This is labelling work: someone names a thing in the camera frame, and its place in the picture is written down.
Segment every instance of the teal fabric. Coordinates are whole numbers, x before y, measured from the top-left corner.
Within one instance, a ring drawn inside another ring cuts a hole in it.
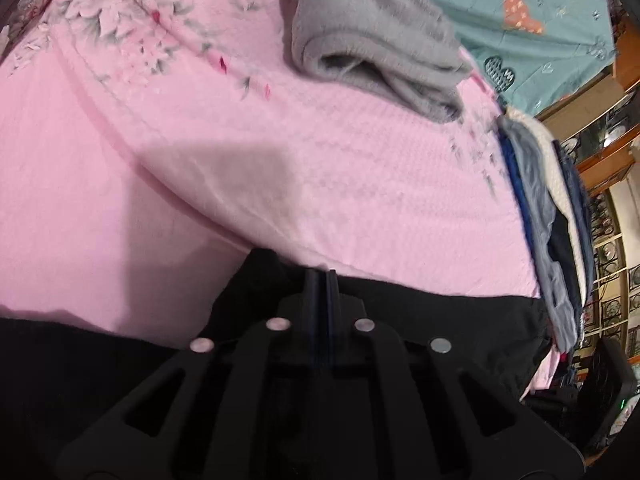
[[[506,0],[433,0],[481,72],[535,115],[575,92],[615,56],[607,0],[519,0],[543,34],[506,30]]]

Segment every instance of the white knit fabric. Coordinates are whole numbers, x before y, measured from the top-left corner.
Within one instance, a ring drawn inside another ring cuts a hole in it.
[[[575,270],[578,274],[578,286],[580,286],[580,300],[584,306],[586,302],[586,274],[584,272],[584,261],[582,259],[582,251],[580,249],[580,238],[578,237],[578,229],[575,223],[574,210],[571,206],[571,199],[569,198],[569,192],[567,191],[564,177],[562,176],[562,169],[558,163],[556,157],[556,150],[553,147],[554,137],[546,126],[531,117],[530,115],[516,110],[516,108],[508,107],[507,117],[513,121],[526,126],[540,146],[542,152],[544,165],[545,165],[545,179],[546,187],[549,190],[549,194],[553,199],[558,211],[560,211],[567,219],[569,224],[569,239],[571,241],[571,247],[574,251]]]

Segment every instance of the orange heart print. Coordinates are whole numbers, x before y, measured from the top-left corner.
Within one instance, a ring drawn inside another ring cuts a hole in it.
[[[529,7],[522,0],[504,1],[504,25],[506,28],[525,30],[532,34],[545,33],[545,26],[530,16]]]

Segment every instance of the pink bed sheet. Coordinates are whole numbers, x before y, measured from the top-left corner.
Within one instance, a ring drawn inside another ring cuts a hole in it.
[[[309,80],[290,0],[54,0],[0,66],[0,305],[183,346],[252,245],[536,296],[479,76],[462,120]]]

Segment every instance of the gray cloth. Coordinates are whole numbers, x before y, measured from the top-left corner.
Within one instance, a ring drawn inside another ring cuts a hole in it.
[[[304,73],[408,106],[432,121],[463,109],[456,85],[471,65],[429,0],[296,0],[291,52]]]
[[[560,263],[549,256],[548,244],[556,216],[556,205],[546,188],[543,156],[536,138],[521,123],[505,116],[498,126],[510,140],[516,156],[524,195],[529,204],[533,261],[546,303],[556,346],[561,353],[569,352],[577,342],[574,308],[566,291]]]

